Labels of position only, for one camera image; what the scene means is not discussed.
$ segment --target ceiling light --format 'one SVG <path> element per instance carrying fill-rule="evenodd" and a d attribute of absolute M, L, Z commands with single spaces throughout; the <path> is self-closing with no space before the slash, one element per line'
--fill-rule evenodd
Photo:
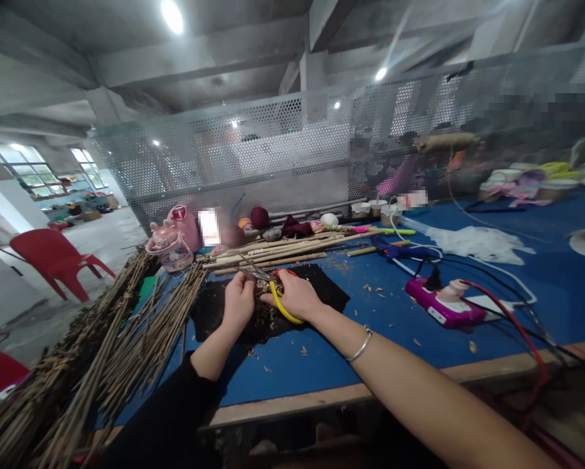
<path fill-rule="evenodd" d="M 385 77 L 387 71 L 388 70 L 386 69 L 386 67 L 382 67 L 379 70 L 377 70 L 377 73 L 375 74 L 375 81 L 380 81 L 383 77 Z"/>
<path fill-rule="evenodd" d="M 162 0 L 162 17 L 172 32 L 177 35 L 184 32 L 184 18 L 174 1 Z"/>

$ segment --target scissors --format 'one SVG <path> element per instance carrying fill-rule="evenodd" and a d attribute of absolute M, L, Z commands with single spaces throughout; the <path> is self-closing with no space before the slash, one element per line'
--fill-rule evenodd
<path fill-rule="evenodd" d="M 251 275 L 252 277 L 255 277 L 257 279 L 264 280 L 265 282 L 268 282 L 269 286 L 271 287 L 271 294 L 273 295 L 273 299 L 275 300 L 275 303 L 278 306 L 278 309 L 281 312 L 281 314 L 293 324 L 303 324 L 302 320 L 297 319 L 292 314 L 290 314 L 288 311 L 286 311 L 286 308 L 284 308 L 284 306 L 281 304 L 281 301 L 279 300 L 279 297 L 283 296 L 283 294 L 275 286 L 275 282 L 278 279 L 279 273 L 282 270 L 286 270 L 289 274 L 292 274 L 295 277 L 297 277 L 297 274 L 295 274 L 292 270 L 288 270 L 288 269 L 277 269 L 277 270 L 274 270 L 272 274 L 267 274 L 264 270 L 262 270 L 257 265 L 255 265 L 255 263 L 251 259 L 247 259 L 242 254 L 240 254 L 240 256 L 242 257 L 242 260 L 247 263 L 247 265 L 249 266 L 249 269 L 241 270 L 238 267 L 236 267 L 236 270 L 238 270 L 239 272 L 244 272 L 245 274 Z"/>

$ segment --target red yarn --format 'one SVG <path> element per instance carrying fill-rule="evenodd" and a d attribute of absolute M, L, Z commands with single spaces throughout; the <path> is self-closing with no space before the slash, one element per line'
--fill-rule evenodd
<path fill-rule="evenodd" d="M 264 209 L 262 207 L 255 207 L 251 211 L 250 218 L 251 218 L 251 222 L 253 224 L 253 227 L 256 229 L 262 229 L 262 228 L 268 227 L 268 222 L 270 221 L 270 218 L 268 217 L 268 212 L 266 211 L 266 209 Z"/>
<path fill-rule="evenodd" d="M 281 232 L 284 234 L 284 238 L 303 238 L 314 234 L 309 223 L 299 224 L 292 215 L 288 215 L 284 221 Z"/>
<path fill-rule="evenodd" d="M 221 242 L 230 248 L 237 248 L 245 244 L 245 232 L 239 226 L 223 228 Z"/>

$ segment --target black cloth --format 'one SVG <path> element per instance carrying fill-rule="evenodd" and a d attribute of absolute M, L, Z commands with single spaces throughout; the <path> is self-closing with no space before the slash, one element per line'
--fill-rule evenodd
<path fill-rule="evenodd" d="M 338 285 L 336 285 L 323 270 L 316 264 L 295 266 L 292 270 L 299 278 L 309 280 L 317 292 L 319 300 L 331 306 L 339 313 L 345 310 L 350 300 Z M 208 282 L 199 293 L 191 319 L 195 323 L 195 339 L 203 342 L 210 334 L 218 329 L 223 321 L 225 310 L 225 288 L 230 281 Z M 271 337 L 284 334 L 289 330 L 302 330 L 309 326 L 293 324 L 286 319 L 278 310 L 258 300 L 255 302 L 255 311 L 247 326 L 240 334 L 238 343 L 255 345 L 266 343 Z"/>
<path fill-rule="evenodd" d="M 123 427 L 97 468 L 200 466 L 193 460 L 196 432 L 217 392 L 216 383 L 197 375 L 190 355 Z"/>

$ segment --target window frame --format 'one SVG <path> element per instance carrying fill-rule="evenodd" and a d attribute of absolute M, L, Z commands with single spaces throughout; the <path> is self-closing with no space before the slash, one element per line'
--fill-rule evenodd
<path fill-rule="evenodd" d="M 9 145 L 8 143 L 0 143 L 0 147 L 10 147 L 13 151 L 18 152 L 23 158 L 23 162 L 10 163 L 6 160 L 6 158 L 0 152 L 0 163 L 2 165 L 4 165 L 4 167 L 10 173 L 10 175 L 19 182 L 21 187 L 23 189 L 25 189 L 27 192 L 29 192 L 31 195 L 34 195 L 35 197 L 49 197 L 49 195 L 43 195 L 43 194 L 39 194 L 37 192 L 34 192 L 34 190 L 39 190 L 42 188 L 47 189 L 50 192 L 50 195 L 66 195 L 68 192 L 65 190 L 64 186 L 60 182 L 60 178 L 58 177 L 57 173 L 51 168 L 49 163 L 47 161 L 45 161 L 45 158 L 43 158 L 43 155 L 41 155 L 41 153 L 36 149 L 36 147 L 34 147 L 32 145 L 21 145 L 21 146 L 27 148 L 28 150 L 30 150 L 30 149 L 33 150 L 33 152 L 36 154 L 36 157 L 39 159 L 39 161 L 33 161 L 33 162 L 28 161 L 28 159 L 25 157 L 25 154 L 23 152 L 15 149 L 15 148 L 12 148 L 12 145 Z M 34 173 L 30 173 L 27 175 L 19 174 L 19 172 L 16 170 L 16 168 L 23 167 L 23 166 L 31 167 L 32 170 L 34 171 Z M 41 170 L 42 172 L 37 172 L 37 168 L 41 167 L 41 166 L 46 167 L 48 171 Z M 43 176 L 45 176 L 45 177 L 52 176 L 56 180 L 56 182 L 46 182 L 43 179 Z M 40 181 L 42 181 L 42 184 L 28 184 L 28 182 L 26 182 L 24 178 L 30 178 L 30 177 L 38 178 Z M 58 192 L 58 189 L 53 189 L 52 186 L 60 186 L 61 191 Z"/>
<path fill-rule="evenodd" d="M 89 151 L 87 149 L 81 149 L 81 148 L 76 148 L 76 147 L 71 147 L 71 148 L 69 148 L 69 150 L 71 151 L 71 155 L 73 155 L 73 157 L 78 162 L 79 166 L 82 168 L 83 173 L 86 175 L 88 180 L 91 181 L 91 185 L 95 188 L 95 190 L 98 191 L 98 190 L 102 190 L 102 189 L 108 189 L 108 184 L 106 181 L 104 181 L 104 178 L 102 178 L 101 172 L 99 171 L 99 168 L 97 168 L 97 165 L 95 164 L 95 161 L 93 161 L 93 157 L 91 156 Z M 84 159 L 86 161 L 82 162 L 78 159 L 78 157 L 76 156 L 77 151 L 79 151 L 84 156 Z M 95 185 L 95 181 L 86 172 L 84 165 L 89 165 L 91 167 L 91 170 L 93 171 L 93 173 L 95 173 L 95 175 L 97 176 L 97 179 L 99 179 L 99 181 L 101 181 L 103 186 L 97 187 Z"/>

